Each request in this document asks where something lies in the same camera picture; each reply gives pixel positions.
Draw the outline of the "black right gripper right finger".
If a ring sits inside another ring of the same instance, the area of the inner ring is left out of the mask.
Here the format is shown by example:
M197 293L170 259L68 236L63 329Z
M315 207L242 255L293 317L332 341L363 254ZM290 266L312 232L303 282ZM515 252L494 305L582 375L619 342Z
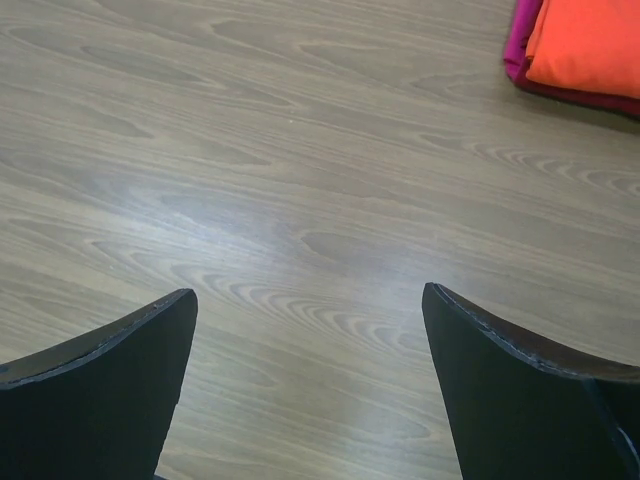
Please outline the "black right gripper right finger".
M639 369L426 284L422 312L465 479L636 479Z

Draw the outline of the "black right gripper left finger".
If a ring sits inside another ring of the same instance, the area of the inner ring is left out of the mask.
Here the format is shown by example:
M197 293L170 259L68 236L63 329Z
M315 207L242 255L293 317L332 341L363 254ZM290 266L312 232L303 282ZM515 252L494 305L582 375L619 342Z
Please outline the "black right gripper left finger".
M179 289L2 364L2 478L156 478L197 314Z

